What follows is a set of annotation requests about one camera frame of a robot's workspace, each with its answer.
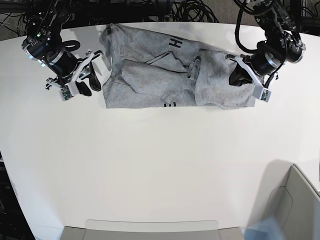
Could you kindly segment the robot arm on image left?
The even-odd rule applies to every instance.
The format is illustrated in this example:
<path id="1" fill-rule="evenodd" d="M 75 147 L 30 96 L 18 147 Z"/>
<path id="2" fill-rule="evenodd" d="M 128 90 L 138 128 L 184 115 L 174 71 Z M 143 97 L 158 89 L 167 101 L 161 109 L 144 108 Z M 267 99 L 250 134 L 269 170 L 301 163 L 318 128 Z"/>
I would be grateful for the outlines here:
<path id="1" fill-rule="evenodd" d="M 28 14 L 26 39 L 21 47 L 29 59 L 48 67 L 55 77 L 46 80 L 45 88 L 59 89 L 64 101 L 76 95 L 90 97 L 92 91 L 102 89 L 93 66 L 93 60 L 103 52 L 88 51 L 84 58 L 73 52 L 81 46 L 77 40 L 62 40 L 63 25 L 72 18 L 80 7 L 76 0 L 51 0 L 40 2 Z"/>

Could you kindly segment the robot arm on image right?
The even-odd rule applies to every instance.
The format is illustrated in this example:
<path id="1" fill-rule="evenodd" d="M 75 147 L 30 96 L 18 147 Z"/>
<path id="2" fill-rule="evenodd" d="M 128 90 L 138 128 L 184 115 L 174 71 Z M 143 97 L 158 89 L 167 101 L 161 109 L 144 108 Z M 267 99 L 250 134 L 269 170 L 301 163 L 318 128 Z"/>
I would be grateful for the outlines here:
<path id="1" fill-rule="evenodd" d="M 297 26 L 287 13 L 284 5 L 279 0 L 253 0 L 253 6 L 247 7 L 250 0 L 235 0 L 239 7 L 235 27 L 235 41 L 237 46 L 248 55 L 241 60 L 254 74 L 261 79 L 268 75 L 263 84 L 268 88 L 272 79 L 285 62 L 297 63 L 306 50 L 301 40 Z M 243 13 L 255 18 L 258 25 L 264 30 L 266 40 L 256 44 L 256 49 L 246 48 L 240 42 L 240 26 Z"/>

